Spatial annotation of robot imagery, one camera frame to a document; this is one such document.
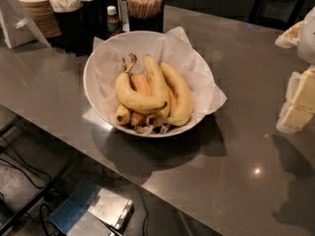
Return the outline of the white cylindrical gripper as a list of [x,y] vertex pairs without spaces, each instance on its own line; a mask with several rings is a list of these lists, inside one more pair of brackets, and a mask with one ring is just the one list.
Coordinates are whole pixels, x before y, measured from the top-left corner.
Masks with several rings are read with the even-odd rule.
[[[282,33],[275,45],[289,49],[296,47],[298,57],[315,64],[315,7],[300,21]],[[288,80],[285,103],[279,114],[276,128],[285,134],[303,129],[315,116],[315,67],[302,74],[293,72]]]

